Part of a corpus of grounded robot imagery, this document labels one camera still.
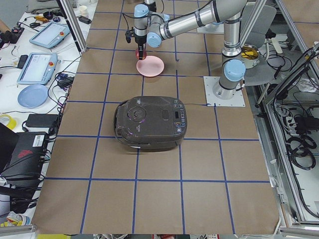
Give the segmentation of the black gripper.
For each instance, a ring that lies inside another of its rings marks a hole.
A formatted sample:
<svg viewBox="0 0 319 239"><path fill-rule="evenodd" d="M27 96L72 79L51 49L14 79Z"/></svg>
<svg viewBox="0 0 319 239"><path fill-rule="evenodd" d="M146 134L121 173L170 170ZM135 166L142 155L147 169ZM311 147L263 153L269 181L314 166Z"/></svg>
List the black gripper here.
<svg viewBox="0 0 319 239"><path fill-rule="evenodd" d="M147 35L135 36L135 43L138 45L137 50L139 51L139 60L144 60L145 59L145 51L144 51L144 46L147 42Z"/></svg>

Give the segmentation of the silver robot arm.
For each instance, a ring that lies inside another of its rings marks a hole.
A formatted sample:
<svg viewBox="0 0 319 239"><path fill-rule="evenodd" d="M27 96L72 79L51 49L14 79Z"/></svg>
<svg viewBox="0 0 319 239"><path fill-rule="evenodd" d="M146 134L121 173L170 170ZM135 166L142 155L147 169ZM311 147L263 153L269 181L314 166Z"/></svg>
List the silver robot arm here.
<svg viewBox="0 0 319 239"><path fill-rule="evenodd" d="M145 57L144 46L159 47L166 39L204 27L209 23L224 24L224 46L222 48L222 75L215 85L216 95L230 99L242 77L233 77L227 70L240 60L240 26L244 0L210 0L204 6L171 19L157 12L154 0L145 0L134 8L134 26L128 28L125 36L128 43L133 38L137 44L137 58Z"/></svg>

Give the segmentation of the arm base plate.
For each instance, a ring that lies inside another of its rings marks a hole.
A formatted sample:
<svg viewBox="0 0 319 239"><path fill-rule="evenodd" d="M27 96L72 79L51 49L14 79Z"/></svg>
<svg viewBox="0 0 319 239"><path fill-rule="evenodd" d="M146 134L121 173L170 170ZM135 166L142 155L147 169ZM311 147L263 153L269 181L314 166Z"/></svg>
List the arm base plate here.
<svg viewBox="0 0 319 239"><path fill-rule="evenodd" d="M245 107L240 83L235 89L226 90L219 84L220 77L204 76L206 104L210 107Z"/></svg>

